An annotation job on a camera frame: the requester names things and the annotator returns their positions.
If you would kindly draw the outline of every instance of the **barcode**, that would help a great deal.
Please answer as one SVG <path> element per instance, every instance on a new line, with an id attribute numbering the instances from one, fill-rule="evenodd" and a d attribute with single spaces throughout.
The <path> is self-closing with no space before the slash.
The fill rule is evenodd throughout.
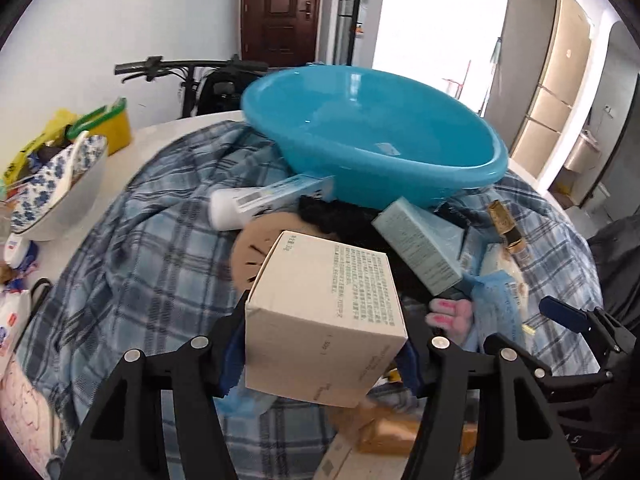
<path id="1" fill-rule="evenodd" d="M 257 191 L 255 193 L 251 193 L 249 195 L 236 198 L 236 200 L 238 201 L 238 205 L 244 205 L 244 204 L 248 204 L 249 202 L 253 202 L 254 200 L 258 200 L 261 196 L 262 195 L 260 194 L 260 192 Z"/>
<path id="2" fill-rule="evenodd" d="M 516 301 L 516 306 L 518 308 L 521 307 L 520 305 L 520 294 L 519 294 L 519 290 L 518 290 L 518 284 L 515 282 L 507 282 L 507 287 L 509 287 L 511 295 L 513 296 L 513 299 Z"/>

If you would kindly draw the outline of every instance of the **blue cloth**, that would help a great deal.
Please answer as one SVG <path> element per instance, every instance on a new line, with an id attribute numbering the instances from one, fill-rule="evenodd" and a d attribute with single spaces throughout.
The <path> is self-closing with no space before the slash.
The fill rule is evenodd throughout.
<path id="1" fill-rule="evenodd" d="M 18 348 L 26 376 L 62 420 L 65 439 L 50 462 L 52 476 L 98 385 L 127 349 L 149 355 L 172 351 L 207 333 L 235 307 L 238 292 L 228 258 L 237 233 L 210 227 L 211 191 L 264 186 L 290 174 L 272 141 L 228 121 L 162 149 L 114 200 L 69 261 Z M 596 371 L 583 339 L 537 310 L 547 294 L 583 309 L 602 304 L 587 243 L 511 173 L 494 186 L 451 201 L 473 225 L 490 230 L 485 208 L 495 199 L 507 205 L 532 251 L 523 269 L 530 285 L 528 323 L 537 329 L 531 350 L 556 374 Z M 374 396 L 407 411 L 424 407 L 407 390 L 393 386 L 383 386 Z M 181 478 L 171 400 L 170 395 L 162 398 L 166 450 L 172 478 Z M 322 407 L 289 399 L 278 399 L 253 420 L 220 420 L 243 480 L 310 479 L 334 436 Z M 469 474 L 469 459 L 462 459 L 456 477 Z"/>

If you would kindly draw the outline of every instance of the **door handle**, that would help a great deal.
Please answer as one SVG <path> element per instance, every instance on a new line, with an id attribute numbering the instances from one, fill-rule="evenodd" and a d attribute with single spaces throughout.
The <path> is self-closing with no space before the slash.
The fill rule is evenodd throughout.
<path id="1" fill-rule="evenodd" d="M 310 20 L 311 19 L 311 2 L 306 1 L 305 2 L 305 8 L 304 9 L 300 9 L 298 12 L 304 12 L 305 13 L 305 20 Z"/>

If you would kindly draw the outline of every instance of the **blue and white bowl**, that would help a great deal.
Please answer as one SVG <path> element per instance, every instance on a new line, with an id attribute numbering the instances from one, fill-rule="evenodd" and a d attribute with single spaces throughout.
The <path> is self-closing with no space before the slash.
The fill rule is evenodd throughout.
<path id="1" fill-rule="evenodd" d="M 24 186 L 11 216 L 12 232 L 29 240 L 53 240 L 68 232 L 92 208 L 108 156 L 107 139 L 89 136 L 74 161 L 75 183 L 53 207 L 49 205 L 73 146 L 53 157 Z"/>

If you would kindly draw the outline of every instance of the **yellow plastic bag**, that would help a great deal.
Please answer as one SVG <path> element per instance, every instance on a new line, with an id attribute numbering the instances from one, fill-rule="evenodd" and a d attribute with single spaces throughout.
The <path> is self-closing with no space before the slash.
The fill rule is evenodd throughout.
<path id="1" fill-rule="evenodd" d="M 66 108 L 60 108 L 53 117 L 45 125 L 42 133 L 35 139 L 31 140 L 23 149 L 18 152 L 14 160 L 7 166 L 2 174 L 2 180 L 6 186 L 10 186 L 16 182 L 20 176 L 20 172 L 27 163 L 27 157 L 31 153 L 36 152 L 41 146 L 47 142 L 62 141 L 65 135 L 65 128 L 68 124 L 73 124 L 78 120 L 78 115 L 70 112 Z"/>

